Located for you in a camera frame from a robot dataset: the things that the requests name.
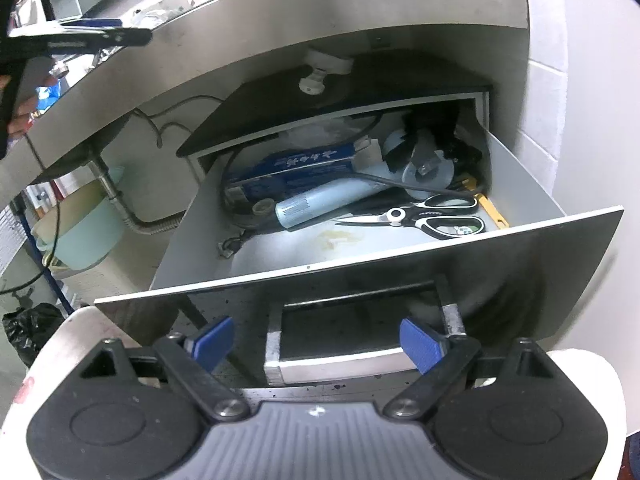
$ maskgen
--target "wall tile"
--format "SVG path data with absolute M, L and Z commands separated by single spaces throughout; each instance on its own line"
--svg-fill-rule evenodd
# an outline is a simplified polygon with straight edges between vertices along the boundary
M 566 110 L 566 74 L 529 61 L 520 129 L 558 158 Z
M 563 0 L 529 0 L 529 57 L 567 70 L 566 21 Z
M 524 132 L 519 132 L 514 154 L 540 185 L 551 193 L 558 162 Z

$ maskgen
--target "gray ribbed plate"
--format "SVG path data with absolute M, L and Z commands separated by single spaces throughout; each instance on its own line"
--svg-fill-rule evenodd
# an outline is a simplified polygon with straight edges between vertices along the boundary
M 368 402 L 265 402 L 210 430 L 168 480 L 462 480 L 419 424 L 387 420 Z

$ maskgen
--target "corrugated pipe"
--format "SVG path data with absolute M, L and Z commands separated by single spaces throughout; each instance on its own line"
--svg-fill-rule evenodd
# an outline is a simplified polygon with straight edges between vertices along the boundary
M 180 225 L 180 220 L 184 216 L 184 211 L 174 213 L 172 215 L 154 220 L 153 222 L 143 222 L 138 218 L 135 213 L 129 209 L 122 199 L 122 193 L 118 191 L 113 180 L 109 176 L 109 170 L 107 165 L 102 160 L 101 156 L 96 156 L 88 163 L 94 176 L 100 181 L 102 187 L 107 193 L 110 202 L 117 209 L 118 213 L 122 217 L 125 225 L 132 231 L 141 235 L 155 235 L 157 233 L 163 233 L 175 229 Z

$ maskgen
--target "yellow tool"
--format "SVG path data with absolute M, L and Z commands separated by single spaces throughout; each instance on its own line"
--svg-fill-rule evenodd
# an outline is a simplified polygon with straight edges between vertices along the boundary
M 473 191 L 478 186 L 478 182 L 472 176 L 467 177 L 462 181 L 462 184 L 469 190 Z M 478 203 L 482 206 L 482 208 L 486 211 L 486 213 L 491 217 L 491 220 L 498 226 L 498 229 L 506 229 L 509 227 L 509 223 L 504 219 L 504 216 L 500 214 L 500 212 L 495 208 L 495 205 L 482 193 L 476 194 L 476 198 L 478 199 Z

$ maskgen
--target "scissors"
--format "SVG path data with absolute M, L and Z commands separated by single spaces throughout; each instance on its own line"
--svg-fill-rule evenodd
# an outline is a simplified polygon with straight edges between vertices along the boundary
M 438 240 L 452 240 L 481 233 L 484 221 L 473 215 L 478 210 L 475 197 L 452 198 L 437 194 L 423 202 L 389 209 L 381 215 L 340 218 L 340 224 L 415 227 Z

